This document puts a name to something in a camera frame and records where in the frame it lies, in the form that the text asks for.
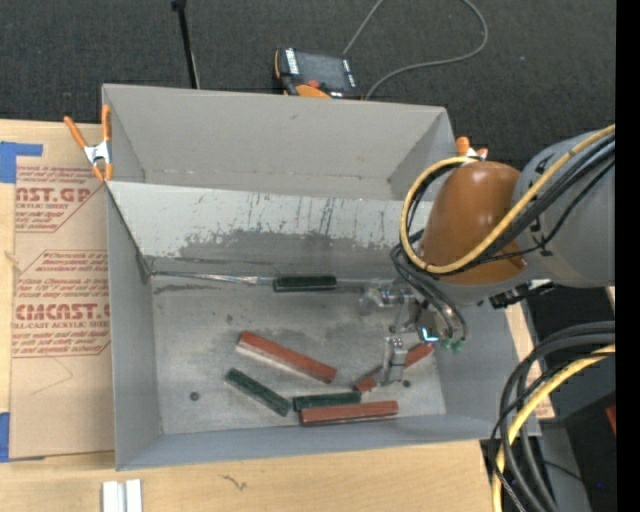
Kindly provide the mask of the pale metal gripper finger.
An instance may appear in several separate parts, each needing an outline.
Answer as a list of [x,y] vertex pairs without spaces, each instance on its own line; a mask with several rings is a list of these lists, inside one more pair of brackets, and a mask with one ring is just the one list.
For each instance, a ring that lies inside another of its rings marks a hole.
[[390,336],[386,339],[385,359],[381,373],[383,386],[402,380],[408,349],[399,336]]
[[393,293],[390,289],[368,288],[358,299],[358,313],[360,316],[369,316],[374,312],[402,303],[403,296]]

